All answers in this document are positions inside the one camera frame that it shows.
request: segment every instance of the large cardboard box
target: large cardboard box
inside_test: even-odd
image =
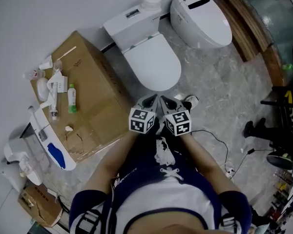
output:
[[[62,74],[76,89],[77,113],[68,113],[67,93],[58,93],[59,121],[51,126],[73,160],[80,162],[128,131],[132,104],[101,51],[77,31],[53,52],[53,61],[74,47],[61,61]],[[45,76],[51,78],[52,69],[46,70]],[[36,81],[31,83],[37,95]],[[48,108],[43,112],[49,118]],[[66,126],[73,131],[66,132]]]
[[[61,218],[62,207],[43,185],[30,184],[20,194],[18,202],[37,223],[52,227]]]

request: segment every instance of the toilet lid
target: toilet lid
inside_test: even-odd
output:
[[[229,23],[213,0],[178,0],[184,9],[182,13],[200,35],[211,42],[226,46],[232,41]]]
[[[125,52],[124,56],[141,84],[150,90],[167,90],[180,78],[180,61],[162,34]]]

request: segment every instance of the person's arm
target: person's arm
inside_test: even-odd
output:
[[[83,191],[97,190],[109,194],[111,179],[116,177],[138,135],[138,133],[129,131],[108,151],[84,186]]]
[[[188,149],[197,170],[211,183],[219,195],[227,191],[237,191],[239,188],[227,178],[213,157],[190,134],[180,136]]]

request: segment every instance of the green object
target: green object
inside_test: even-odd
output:
[[[74,113],[76,113],[76,112],[77,112],[77,107],[76,107],[76,105],[68,106],[68,112],[69,112],[70,114],[74,114]]]
[[[293,69],[293,64],[284,64],[282,66],[282,70],[290,70]]]

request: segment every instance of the smart toilet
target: smart toilet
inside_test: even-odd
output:
[[[174,86],[181,74],[176,54],[159,33],[161,0],[144,0],[104,23],[138,80],[153,91]]]
[[[213,0],[173,0],[171,25],[180,38],[195,49],[213,49],[229,45],[229,23]]]

